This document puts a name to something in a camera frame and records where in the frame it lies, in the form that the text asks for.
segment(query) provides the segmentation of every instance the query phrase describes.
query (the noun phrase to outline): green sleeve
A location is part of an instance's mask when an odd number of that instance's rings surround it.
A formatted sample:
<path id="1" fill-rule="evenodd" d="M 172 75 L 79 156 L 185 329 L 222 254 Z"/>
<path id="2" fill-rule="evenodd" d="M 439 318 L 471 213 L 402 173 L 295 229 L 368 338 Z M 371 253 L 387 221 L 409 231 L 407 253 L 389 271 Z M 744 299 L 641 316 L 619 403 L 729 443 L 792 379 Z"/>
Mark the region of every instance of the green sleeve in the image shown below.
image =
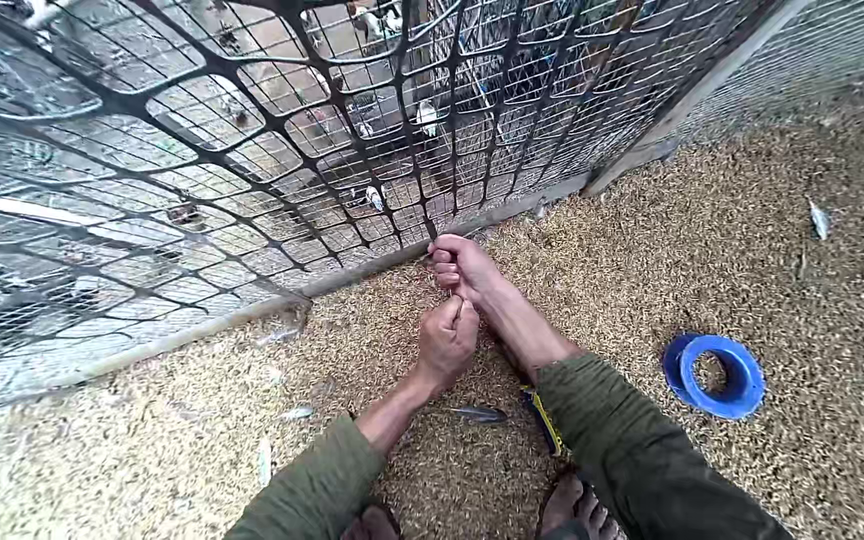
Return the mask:
<path id="1" fill-rule="evenodd" d="M 537 389 L 596 495 L 631 540 L 792 538 L 595 354 L 540 369 Z"/>
<path id="2" fill-rule="evenodd" d="M 246 506 L 229 540 L 338 538 L 362 511 L 385 458 L 342 416 Z"/>

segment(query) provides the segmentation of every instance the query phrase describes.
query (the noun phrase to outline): chicken wire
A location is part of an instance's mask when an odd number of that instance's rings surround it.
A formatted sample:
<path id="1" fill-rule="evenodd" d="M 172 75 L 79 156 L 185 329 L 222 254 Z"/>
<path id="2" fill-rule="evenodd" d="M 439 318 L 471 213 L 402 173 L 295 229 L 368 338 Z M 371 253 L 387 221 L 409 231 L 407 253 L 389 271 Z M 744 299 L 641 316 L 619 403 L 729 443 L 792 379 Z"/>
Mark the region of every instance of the chicken wire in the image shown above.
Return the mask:
<path id="1" fill-rule="evenodd" d="M 61 6 L 0 0 L 0 402 L 588 172 L 759 4 Z"/>
<path id="2" fill-rule="evenodd" d="M 699 102 L 666 139 L 719 141 L 852 92 L 864 93 L 864 0 L 817 0 Z"/>

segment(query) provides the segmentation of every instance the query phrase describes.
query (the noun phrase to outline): human hand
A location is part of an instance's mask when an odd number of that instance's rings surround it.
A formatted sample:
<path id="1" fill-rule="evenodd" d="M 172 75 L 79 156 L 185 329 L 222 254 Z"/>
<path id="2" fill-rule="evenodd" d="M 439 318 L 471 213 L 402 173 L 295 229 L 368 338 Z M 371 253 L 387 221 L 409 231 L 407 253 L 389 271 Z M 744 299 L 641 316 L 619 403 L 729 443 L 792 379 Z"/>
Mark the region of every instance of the human hand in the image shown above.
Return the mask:
<path id="1" fill-rule="evenodd" d="M 452 296 L 422 315 L 414 375 L 438 394 L 469 369 L 479 331 L 471 301 Z"/>
<path id="2" fill-rule="evenodd" d="M 478 306 L 482 297 L 506 279 L 498 271 L 492 258 L 473 240 L 455 234 L 443 234 L 429 244 L 436 282 L 442 289 Z"/>

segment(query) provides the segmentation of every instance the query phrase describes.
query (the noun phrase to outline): blue roll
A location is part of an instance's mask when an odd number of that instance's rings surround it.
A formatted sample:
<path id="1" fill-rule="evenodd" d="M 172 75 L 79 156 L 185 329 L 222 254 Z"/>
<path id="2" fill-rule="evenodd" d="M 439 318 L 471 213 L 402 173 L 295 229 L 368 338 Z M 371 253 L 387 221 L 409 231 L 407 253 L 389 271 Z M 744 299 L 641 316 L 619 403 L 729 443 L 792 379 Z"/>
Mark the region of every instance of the blue roll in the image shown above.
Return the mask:
<path id="1" fill-rule="evenodd" d="M 706 393 L 692 373 L 702 353 L 712 353 L 726 370 L 726 387 Z M 686 333 L 672 340 L 662 358 L 669 387 L 678 399 L 702 411 L 730 420 L 744 418 L 759 408 L 765 395 L 765 378 L 759 362 L 738 341 L 721 335 Z"/>

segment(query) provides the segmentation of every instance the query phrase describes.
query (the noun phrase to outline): enclosure floor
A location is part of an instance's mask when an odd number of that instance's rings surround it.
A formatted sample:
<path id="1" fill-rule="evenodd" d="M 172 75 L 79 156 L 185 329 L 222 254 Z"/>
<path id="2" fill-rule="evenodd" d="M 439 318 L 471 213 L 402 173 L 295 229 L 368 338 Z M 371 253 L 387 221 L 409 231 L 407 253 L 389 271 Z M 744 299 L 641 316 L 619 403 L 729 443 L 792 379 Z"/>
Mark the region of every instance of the enclosure floor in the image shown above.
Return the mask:
<path id="1" fill-rule="evenodd" d="M 807 197 L 831 215 L 824 242 Z M 681 149 L 602 198 L 503 223 L 486 246 L 798 538 L 864 538 L 864 111 Z M 246 325 L 0 411 L 0 537 L 219 537 L 258 492 L 262 434 L 282 466 L 363 411 L 415 361 L 420 315 L 443 298 L 406 264 L 316 300 L 285 345 L 256 346 L 267 325 Z M 729 422 L 673 397 L 659 358 L 684 331 L 748 346 L 768 384 L 759 411 Z M 303 404 L 310 418 L 279 419 Z M 446 410 L 466 404 L 510 422 Z M 484 338 L 376 491 L 407 538 L 527 538 L 561 466 Z"/>

